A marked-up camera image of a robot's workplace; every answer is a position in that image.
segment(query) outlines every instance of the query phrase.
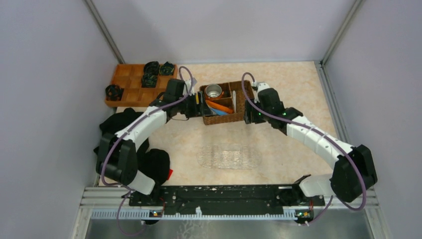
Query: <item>black cloth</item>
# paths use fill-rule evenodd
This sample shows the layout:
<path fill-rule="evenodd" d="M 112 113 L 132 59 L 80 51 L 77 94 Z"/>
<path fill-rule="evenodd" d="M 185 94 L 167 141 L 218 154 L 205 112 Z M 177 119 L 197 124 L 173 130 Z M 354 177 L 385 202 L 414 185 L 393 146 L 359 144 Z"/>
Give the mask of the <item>black cloth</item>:
<path fill-rule="evenodd" d="M 135 112 L 132 108 L 126 108 L 123 112 L 108 117 L 100 124 L 100 130 L 103 135 L 105 133 L 115 134 L 131 124 L 142 114 L 143 112 Z M 149 141 L 146 139 L 136 151 L 138 170 L 161 185 L 167 181 L 170 172 L 169 154 L 164 150 L 156 148 L 147 152 L 148 148 Z M 98 149 L 99 147 L 94 149 L 96 155 L 98 155 Z"/>

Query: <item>metal frame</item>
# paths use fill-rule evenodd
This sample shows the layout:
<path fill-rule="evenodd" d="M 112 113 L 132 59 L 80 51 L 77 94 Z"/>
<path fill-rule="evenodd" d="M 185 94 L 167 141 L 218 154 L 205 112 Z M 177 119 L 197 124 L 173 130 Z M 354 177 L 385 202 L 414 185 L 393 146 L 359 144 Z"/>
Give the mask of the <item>metal frame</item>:
<path fill-rule="evenodd" d="M 101 30 L 103 36 L 105 37 L 105 40 L 109 44 L 110 49 L 112 50 L 118 62 L 120 64 L 125 64 L 123 56 L 121 55 L 116 43 L 114 42 L 110 32 L 108 31 L 93 1 L 92 0 L 83 0 L 83 1 L 86 3 L 87 8 L 90 10 L 95 22 L 97 23 L 99 29 Z M 337 132 L 337 136 L 340 140 L 345 141 L 345 142 L 349 142 L 349 135 L 347 133 L 347 129 L 345 127 L 343 117 L 341 116 L 341 112 L 340 112 L 337 100 L 335 99 L 335 95 L 334 95 L 329 77 L 326 73 L 325 66 L 327 62 L 330 60 L 330 57 L 332 56 L 333 52 L 337 48 L 343 35 L 347 31 L 352 20 L 355 18 L 356 13 L 362 7 L 364 2 L 365 0 L 356 0 L 354 2 L 351 10 L 347 14 L 346 19 L 341 25 L 337 35 L 335 36 L 326 54 L 324 55 L 324 58 L 320 62 L 315 62 L 315 66 L 319 75 L 322 89 L 325 94 L 325 99 L 330 109 L 330 113 L 333 119 L 335 130 Z M 105 212 L 106 210 L 108 210 L 111 213 L 117 213 L 117 208 L 122 201 L 121 196 L 125 194 L 126 192 L 127 192 L 126 189 L 117 188 L 117 187 L 116 188 L 108 188 L 108 187 L 85 188 L 71 238 L 72 239 L 85 238 L 86 233 L 88 231 L 89 221 L 93 213 L 97 212 L 96 217 L 104 216 L 105 214 L 101 214 L 101 212 Z M 389 227 L 379 207 L 378 200 L 373 188 L 370 188 L 368 190 L 367 196 L 368 196 L 368 199 L 367 199 L 367 206 L 365 208 L 365 213 L 368 218 L 368 224 L 372 230 L 373 238 L 374 239 L 392 238 Z M 351 206 L 357 207 L 360 205 L 360 202 L 361 202 L 361 197 L 353 201 L 351 203 Z M 307 207 L 297 206 L 297 207 L 283 207 L 283 208 L 287 211 L 287 213 L 289 213 L 289 210 L 302 210 Z M 314 208 L 321 209 L 323 207 L 315 206 Z M 160 208 L 157 207 L 157 208 L 139 209 L 139 207 L 129 206 L 128 200 L 126 200 L 122 206 L 122 209 L 123 209 L 123 213 L 130 212 L 130 211 L 137 211 L 137 212 L 141 212 L 142 214 L 143 212 L 142 210 L 150 210 L 150 209 L 159 210 Z M 329 207 L 329 210 L 332 210 L 332 209 L 347 209 L 347 208 L 337 198 L 335 198 L 333 200 L 332 205 Z"/>

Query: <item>orange handle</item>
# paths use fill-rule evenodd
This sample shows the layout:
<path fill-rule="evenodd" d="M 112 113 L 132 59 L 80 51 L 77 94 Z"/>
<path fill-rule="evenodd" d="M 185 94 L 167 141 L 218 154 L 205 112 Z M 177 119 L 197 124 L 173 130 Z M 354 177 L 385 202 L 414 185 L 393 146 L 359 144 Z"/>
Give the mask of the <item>orange handle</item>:
<path fill-rule="evenodd" d="M 207 105 L 209 105 L 211 108 L 217 109 L 217 110 L 219 110 L 219 111 L 226 112 L 227 114 L 232 114 L 232 113 L 233 113 L 233 110 L 232 110 L 232 109 L 227 108 L 227 107 L 225 107 L 225 106 L 222 106 L 222 105 L 216 104 L 216 103 L 214 103 L 214 102 L 212 102 L 212 101 L 207 101 L 207 100 L 205 100 L 205 102 L 206 102 L 206 103 L 207 103 Z"/>

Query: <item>blue object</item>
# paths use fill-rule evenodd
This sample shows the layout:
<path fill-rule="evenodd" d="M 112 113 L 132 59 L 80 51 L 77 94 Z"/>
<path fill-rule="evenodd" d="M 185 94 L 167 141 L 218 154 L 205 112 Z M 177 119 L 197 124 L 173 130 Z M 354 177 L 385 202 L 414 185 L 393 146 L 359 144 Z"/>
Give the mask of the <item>blue object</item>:
<path fill-rule="evenodd" d="M 214 111 L 217 115 L 219 115 L 219 116 L 226 116 L 226 115 L 228 115 L 226 112 L 224 112 L 224 111 L 219 111 L 219 110 L 217 110 L 217 109 L 214 109 L 214 108 L 211 108 L 211 107 L 209 107 L 212 111 Z"/>

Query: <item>gray wall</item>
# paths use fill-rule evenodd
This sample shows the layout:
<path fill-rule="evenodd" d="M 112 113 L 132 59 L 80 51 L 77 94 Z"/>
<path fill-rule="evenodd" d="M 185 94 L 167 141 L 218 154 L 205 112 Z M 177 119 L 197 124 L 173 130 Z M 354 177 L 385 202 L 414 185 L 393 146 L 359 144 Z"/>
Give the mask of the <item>gray wall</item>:
<path fill-rule="evenodd" d="M 116 64 L 82 0 L 0 3 L 0 238 L 70 236 Z"/>
<path fill-rule="evenodd" d="M 95 0 L 126 62 L 321 59 L 354 0 Z"/>
<path fill-rule="evenodd" d="M 353 143 L 372 149 L 395 238 L 422 238 L 422 1 L 366 1 L 328 64 Z"/>

